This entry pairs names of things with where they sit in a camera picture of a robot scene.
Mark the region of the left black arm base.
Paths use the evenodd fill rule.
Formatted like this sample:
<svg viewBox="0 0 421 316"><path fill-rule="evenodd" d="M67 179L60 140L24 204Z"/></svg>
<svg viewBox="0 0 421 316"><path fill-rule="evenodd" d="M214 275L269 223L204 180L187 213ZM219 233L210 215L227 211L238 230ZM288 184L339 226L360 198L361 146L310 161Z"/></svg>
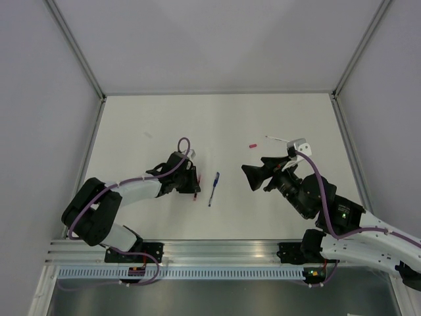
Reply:
<svg viewBox="0 0 421 316"><path fill-rule="evenodd" d="M161 242L136 243L127 253L109 249L105 253L105 263L154 263L153 258L162 262L164 244Z"/></svg>

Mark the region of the left aluminium frame post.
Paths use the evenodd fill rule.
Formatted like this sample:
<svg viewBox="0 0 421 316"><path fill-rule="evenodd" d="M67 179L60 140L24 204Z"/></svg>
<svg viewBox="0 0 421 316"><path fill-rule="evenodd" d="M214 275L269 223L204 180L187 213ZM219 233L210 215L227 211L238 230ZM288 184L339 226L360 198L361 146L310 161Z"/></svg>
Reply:
<svg viewBox="0 0 421 316"><path fill-rule="evenodd" d="M106 99L106 94L101 88L98 80L96 79L80 45L78 44L78 41L76 40L72 30L70 29L70 26L68 25L68 22L66 21L57 2L54 0L44 0L43 3L49 11L50 15L52 16L53 20L55 21L62 36L64 37L64 40L70 48L70 51L75 56L76 61L78 62L89 84L93 88L95 94L101 101L104 101Z"/></svg>

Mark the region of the red gel pen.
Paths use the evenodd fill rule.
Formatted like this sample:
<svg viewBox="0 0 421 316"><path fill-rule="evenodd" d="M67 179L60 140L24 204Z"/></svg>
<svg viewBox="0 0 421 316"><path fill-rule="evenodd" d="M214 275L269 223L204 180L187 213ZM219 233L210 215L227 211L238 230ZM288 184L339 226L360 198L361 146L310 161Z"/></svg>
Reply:
<svg viewBox="0 0 421 316"><path fill-rule="evenodd" d="M201 182L201 174L197 178L197 184L198 184L199 189L194 193L194 195L193 195L193 201L197 201L197 195L201 191L201 189L200 189L200 182Z"/></svg>

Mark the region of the aluminium frame post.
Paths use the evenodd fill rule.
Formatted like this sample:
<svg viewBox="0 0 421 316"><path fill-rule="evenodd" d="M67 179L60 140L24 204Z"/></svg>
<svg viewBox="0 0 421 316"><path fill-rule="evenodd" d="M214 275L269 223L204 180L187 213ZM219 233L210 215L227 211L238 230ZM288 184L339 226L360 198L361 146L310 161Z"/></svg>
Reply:
<svg viewBox="0 0 421 316"><path fill-rule="evenodd" d="M98 80L96 79L80 45L78 44L78 41L76 40L72 30L70 29L70 26L68 25L68 22L66 21L57 2L54 0L44 0L43 3L49 11L50 15L52 16L53 20L55 21L62 36L64 37L64 40L70 48L70 51L75 56L76 61L78 62L89 84L93 88L95 94L101 101L104 101L106 99L106 94L101 88Z"/></svg>
<svg viewBox="0 0 421 316"><path fill-rule="evenodd" d="M342 75L340 76L337 84L335 85L335 88L332 90L332 98L334 100L338 100L340 93L342 92L348 79L352 75L355 67L357 66L357 63L359 62L365 50L367 49L370 41L374 37L374 34L380 27L382 20L385 18L388 10L390 9L393 3L393 0L382 0L380 2L378 8L376 9L376 12L374 13L374 16L371 18L367 28L365 29L361 39L359 40L356 49L351 55L347 66L342 72Z"/></svg>

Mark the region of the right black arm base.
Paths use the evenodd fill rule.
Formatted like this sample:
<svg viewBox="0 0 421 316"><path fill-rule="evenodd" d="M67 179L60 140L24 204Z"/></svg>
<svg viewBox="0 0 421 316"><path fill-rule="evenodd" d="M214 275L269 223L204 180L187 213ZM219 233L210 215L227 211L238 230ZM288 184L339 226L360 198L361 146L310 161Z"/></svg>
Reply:
<svg viewBox="0 0 421 316"><path fill-rule="evenodd" d="M292 265L304 264L324 264L336 263L339 260L326 259L321 255L321 245L305 244L300 242L280 242L278 243L277 257L281 263L288 263Z"/></svg>

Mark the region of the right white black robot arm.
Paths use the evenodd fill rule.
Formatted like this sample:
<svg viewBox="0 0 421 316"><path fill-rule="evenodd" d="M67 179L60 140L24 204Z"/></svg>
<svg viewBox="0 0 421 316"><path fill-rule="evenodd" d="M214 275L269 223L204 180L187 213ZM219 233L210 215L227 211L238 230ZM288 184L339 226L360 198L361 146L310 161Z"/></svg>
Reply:
<svg viewBox="0 0 421 316"><path fill-rule="evenodd" d="M299 253L309 263L349 261L386 272L420 290L420 239L377 218L363 206L337 194L312 159L295 153L263 157L262 166L242 165L253 191L268 184L315 227L305 231Z"/></svg>

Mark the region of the right aluminium frame post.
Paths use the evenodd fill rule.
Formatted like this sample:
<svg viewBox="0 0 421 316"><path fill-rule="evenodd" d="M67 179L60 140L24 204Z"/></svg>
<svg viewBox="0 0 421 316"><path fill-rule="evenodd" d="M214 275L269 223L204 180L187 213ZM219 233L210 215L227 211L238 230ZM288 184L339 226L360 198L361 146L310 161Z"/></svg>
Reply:
<svg viewBox="0 0 421 316"><path fill-rule="evenodd" d="M393 0L382 0L380 2L378 8L376 9L376 12L374 13L374 16L371 18L367 28L365 29L361 39L359 40L356 49L351 55L347 66L342 72L342 75L340 76L337 84L335 85L335 88L332 90L332 98L334 100L338 100L340 93L342 92L348 79L352 75L355 67L357 66L357 63L359 62L365 50L367 49L370 41L374 37L374 34L380 27L382 20L385 18L388 10L390 9L393 3Z"/></svg>

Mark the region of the blue gel pen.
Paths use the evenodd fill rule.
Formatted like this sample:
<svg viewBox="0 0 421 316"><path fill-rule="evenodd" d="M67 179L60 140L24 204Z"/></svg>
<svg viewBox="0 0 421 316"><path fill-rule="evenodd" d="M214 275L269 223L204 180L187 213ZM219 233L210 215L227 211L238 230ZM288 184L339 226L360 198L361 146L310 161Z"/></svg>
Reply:
<svg viewBox="0 0 421 316"><path fill-rule="evenodd" d="M208 201L208 207L211 207L211 205L212 205L212 200L213 200L215 189L217 187L219 179L220 179L220 173L216 172L215 177L214 177L214 181L213 181L213 184L212 184L212 191L211 191L210 198L209 198L209 201Z"/></svg>

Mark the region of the aluminium mounting rail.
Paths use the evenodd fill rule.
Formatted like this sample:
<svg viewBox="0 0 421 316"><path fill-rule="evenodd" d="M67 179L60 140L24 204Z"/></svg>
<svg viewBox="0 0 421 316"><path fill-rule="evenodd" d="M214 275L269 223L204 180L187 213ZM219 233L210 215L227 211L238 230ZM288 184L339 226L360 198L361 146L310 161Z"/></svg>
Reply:
<svg viewBox="0 0 421 316"><path fill-rule="evenodd" d="M165 267L289 267L277 256L280 240L163 240ZM53 240L45 265L104 265L108 250L83 241Z"/></svg>

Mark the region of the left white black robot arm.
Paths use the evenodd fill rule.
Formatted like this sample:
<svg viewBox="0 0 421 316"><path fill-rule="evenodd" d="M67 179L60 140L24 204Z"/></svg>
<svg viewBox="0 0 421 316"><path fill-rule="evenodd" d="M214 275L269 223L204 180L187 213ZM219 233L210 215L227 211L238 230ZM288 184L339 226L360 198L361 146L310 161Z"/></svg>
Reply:
<svg viewBox="0 0 421 316"><path fill-rule="evenodd" d="M156 199L177 191L198 194L201 189L197 168L179 151L167 162L146 171L138 178L107 184L89 178L64 210L61 221L71 240L83 240L89 246L106 249L107 263L142 263L160 261L162 244L147 244L126 225L116 224L118 211L146 199Z"/></svg>

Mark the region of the white red-tipped marker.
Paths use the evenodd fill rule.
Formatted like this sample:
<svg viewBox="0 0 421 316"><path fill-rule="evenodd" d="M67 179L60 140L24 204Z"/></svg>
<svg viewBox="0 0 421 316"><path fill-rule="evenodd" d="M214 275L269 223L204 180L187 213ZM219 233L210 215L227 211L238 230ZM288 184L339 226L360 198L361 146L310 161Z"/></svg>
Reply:
<svg viewBox="0 0 421 316"><path fill-rule="evenodd" d="M269 140L275 140L277 142L283 142L283 143L288 143L289 142L289 140L285 140L285 139L277 138L277 137L273 137L273 136L268 136L268 135L266 135L265 138L267 138Z"/></svg>

